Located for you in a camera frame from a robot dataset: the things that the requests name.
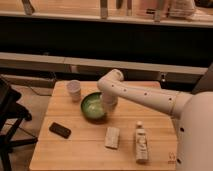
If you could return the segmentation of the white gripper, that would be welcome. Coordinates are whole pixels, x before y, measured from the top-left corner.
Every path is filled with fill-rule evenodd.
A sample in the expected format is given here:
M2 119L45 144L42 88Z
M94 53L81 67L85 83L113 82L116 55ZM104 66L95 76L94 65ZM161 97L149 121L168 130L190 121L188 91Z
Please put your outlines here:
M118 97L108 93L101 94L101 100L104 105L109 105L104 108L105 116L110 118L114 115L115 105L118 103Z

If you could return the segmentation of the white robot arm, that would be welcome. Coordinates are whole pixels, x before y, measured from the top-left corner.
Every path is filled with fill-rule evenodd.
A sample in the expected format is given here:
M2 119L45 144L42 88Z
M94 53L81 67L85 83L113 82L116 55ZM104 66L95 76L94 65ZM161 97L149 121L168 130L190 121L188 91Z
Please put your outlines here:
M181 91L125 84L113 69L97 82L104 104L121 97L179 120L176 171L213 171L213 92Z

